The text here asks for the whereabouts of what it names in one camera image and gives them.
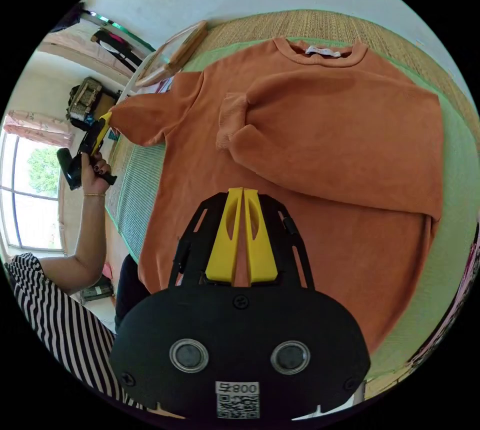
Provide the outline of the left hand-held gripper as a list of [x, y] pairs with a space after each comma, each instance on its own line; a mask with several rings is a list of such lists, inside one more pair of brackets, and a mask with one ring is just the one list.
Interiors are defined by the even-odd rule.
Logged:
[[85, 134], [79, 145], [76, 155], [76, 186], [82, 185], [82, 154], [88, 154], [89, 163], [94, 168], [96, 163], [95, 155], [100, 152], [103, 140], [110, 130], [110, 119], [112, 112], [102, 115]]

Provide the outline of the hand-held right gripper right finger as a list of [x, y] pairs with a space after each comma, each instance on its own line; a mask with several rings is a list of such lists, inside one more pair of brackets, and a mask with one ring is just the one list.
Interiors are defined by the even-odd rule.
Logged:
[[251, 285], [272, 283], [278, 276], [266, 220], [257, 190], [243, 190], [246, 260]]

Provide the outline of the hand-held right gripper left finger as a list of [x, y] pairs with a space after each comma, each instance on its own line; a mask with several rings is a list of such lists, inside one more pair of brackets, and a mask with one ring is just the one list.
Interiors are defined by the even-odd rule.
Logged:
[[205, 275], [210, 282], [233, 283], [235, 280], [242, 198], [242, 188], [228, 190], [206, 266]]

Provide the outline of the person's left hand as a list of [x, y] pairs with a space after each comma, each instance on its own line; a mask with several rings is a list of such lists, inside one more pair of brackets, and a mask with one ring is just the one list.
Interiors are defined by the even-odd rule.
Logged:
[[81, 154], [81, 187], [84, 195], [104, 196], [110, 184], [101, 176], [110, 173], [111, 167], [101, 153], [96, 153], [93, 159], [94, 165], [87, 153]]

